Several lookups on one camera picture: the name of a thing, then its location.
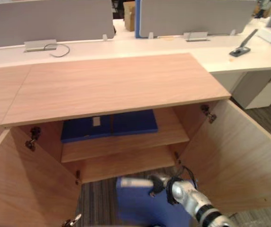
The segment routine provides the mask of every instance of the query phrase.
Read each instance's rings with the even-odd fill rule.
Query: cardboard box
[[[135,8],[136,3],[134,1],[126,1],[124,4],[125,14],[125,28],[133,32],[135,30]]]

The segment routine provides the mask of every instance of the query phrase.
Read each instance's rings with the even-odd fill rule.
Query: wooden shelf
[[[154,115],[159,128],[157,133],[66,143],[63,146],[62,163],[189,141],[171,107],[155,109]]]
[[[167,146],[146,148],[63,164],[72,173],[80,170],[82,183],[174,165]]]

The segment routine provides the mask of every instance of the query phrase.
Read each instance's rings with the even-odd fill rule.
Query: white desk
[[[112,40],[66,42],[71,52],[62,58],[49,55],[64,53],[66,49],[60,46],[55,51],[28,53],[24,53],[23,45],[0,49],[0,67],[189,52],[230,92],[234,90],[244,72],[271,70],[271,44],[257,36],[247,44],[251,48],[249,53],[238,58],[229,55],[255,28],[265,26],[263,20],[253,19],[241,34],[209,36],[210,41],[206,42],[186,42],[182,36],[135,39],[134,32],[125,29],[123,20],[114,20],[114,26],[117,34]]]

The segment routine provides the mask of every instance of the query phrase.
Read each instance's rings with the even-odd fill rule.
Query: blue folder
[[[153,110],[142,110],[113,115],[113,135],[134,135],[158,132]]]
[[[166,191],[150,197],[152,187],[122,187],[117,179],[118,216],[135,225],[188,227],[191,216],[181,204],[167,202]]]
[[[64,121],[61,142],[69,143],[110,136],[110,116],[100,116],[99,121],[100,124],[97,126],[93,124],[93,117]]]

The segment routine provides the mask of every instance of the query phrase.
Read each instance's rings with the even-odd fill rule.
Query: cable
[[[177,176],[177,177],[181,176],[185,169],[187,170],[188,175],[190,176],[190,178],[191,178],[191,180],[192,180],[192,182],[193,182],[194,188],[195,188],[195,189],[198,189],[197,182],[196,182],[196,178],[195,178],[193,172],[192,172],[189,168],[187,168],[186,166],[182,166],[182,171],[181,171],[180,173],[178,173],[176,176]]]
[[[66,56],[67,54],[69,54],[69,52],[70,52],[69,46],[67,46],[67,45],[65,45],[65,44],[47,44],[47,45],[44,46],[43,51],[45,51],[45,50],[46,50],[46,47],[49,46],[49,45],[56,45],[56,46],[59,46],[59,45],[60,45],[60,46],[65,46],[65,47],[67,47],[67,49],[68,49],[68,51],[67,51],[65,54],[60,55],[60,56],[50,54],[51,56],[53,56],[53,57],[55,57],[55,58],[62,58],[62,57],[64,57],[64,56]]]

